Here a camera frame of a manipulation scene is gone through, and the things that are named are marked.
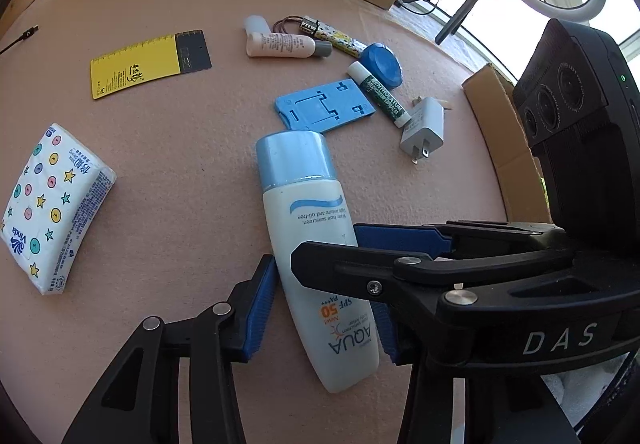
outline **patterned lighter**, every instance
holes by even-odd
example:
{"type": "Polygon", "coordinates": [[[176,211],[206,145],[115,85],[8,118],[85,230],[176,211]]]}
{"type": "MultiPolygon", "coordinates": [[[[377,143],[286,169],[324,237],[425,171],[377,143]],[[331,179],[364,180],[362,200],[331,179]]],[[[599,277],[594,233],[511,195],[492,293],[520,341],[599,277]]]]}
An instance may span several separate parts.
{"type": "Polygon", "coordinates": [[[331,25],[308,16],[300,22],[300,31],[314,38],[330,41],[334,47],[351,54],[356,59],[360,58],[360,54],[367,48],[364,43],[334,29],[331,25]]]}

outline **vinda logo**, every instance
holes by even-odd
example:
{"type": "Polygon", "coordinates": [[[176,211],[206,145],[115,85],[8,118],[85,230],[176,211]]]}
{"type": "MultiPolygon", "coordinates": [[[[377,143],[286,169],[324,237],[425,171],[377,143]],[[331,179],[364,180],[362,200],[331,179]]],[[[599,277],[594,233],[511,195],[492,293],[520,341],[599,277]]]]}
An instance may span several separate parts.
{"type": "Polygon", "coordinates": [[[339,354],[341,351],[347,352],[349,348],[353,348],[355,345],[363,343],[367,338],[371,338],[371,323],[366,327],[354,330],[353,334],[342,336],[333,344],[327,344],[331,347],[331,350],[336,354],[339,354]]]}
{"type": "Polygon", "coordinates": [[[27,238],[16,228],[14,228],[14,235],[17,236],[17,238],[11,237],[11,248],[14,250],[15,254],[22,254],[24,251],[24,243],[27,238]]]}

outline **light blue bottle cap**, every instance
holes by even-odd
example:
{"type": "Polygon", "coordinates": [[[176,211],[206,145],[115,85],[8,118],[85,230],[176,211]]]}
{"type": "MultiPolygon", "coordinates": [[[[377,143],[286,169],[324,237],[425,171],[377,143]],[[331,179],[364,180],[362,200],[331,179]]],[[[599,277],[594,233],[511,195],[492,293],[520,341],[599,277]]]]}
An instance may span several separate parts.
{"type": "Polygon", "coordinates": [[[324,135],[289,130],[267,135],[255,143],[262,191],[293,182],[336,179],[324,135]]]}

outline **lip balm stick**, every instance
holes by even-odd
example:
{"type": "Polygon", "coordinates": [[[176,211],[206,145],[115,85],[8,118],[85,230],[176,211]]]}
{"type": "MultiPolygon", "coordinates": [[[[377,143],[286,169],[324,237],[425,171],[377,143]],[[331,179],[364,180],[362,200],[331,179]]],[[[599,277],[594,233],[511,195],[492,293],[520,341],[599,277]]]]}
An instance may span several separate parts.
{"type": "Polygon", "coordinates": [[[411,120],[411,115],[395,97],[389,93],[385,85],[380,83],[362,63],[356,61],[347,69],[347,74],[353,79],[361,90],[374,100],[380,109],[392,119],[398,128],[402,128],[411,120]]]}

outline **yellow ruler card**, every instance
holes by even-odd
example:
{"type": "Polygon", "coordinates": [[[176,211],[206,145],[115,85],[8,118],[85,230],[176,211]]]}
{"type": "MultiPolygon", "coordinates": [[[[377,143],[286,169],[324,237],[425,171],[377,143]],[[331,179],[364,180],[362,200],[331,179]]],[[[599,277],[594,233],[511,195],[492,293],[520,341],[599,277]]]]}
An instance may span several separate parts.
{"type": "Polygon", "coordinates": [[[201,30],[146,40],[92,59],[94,99],[154,79],[211,68],[201,30]]]}

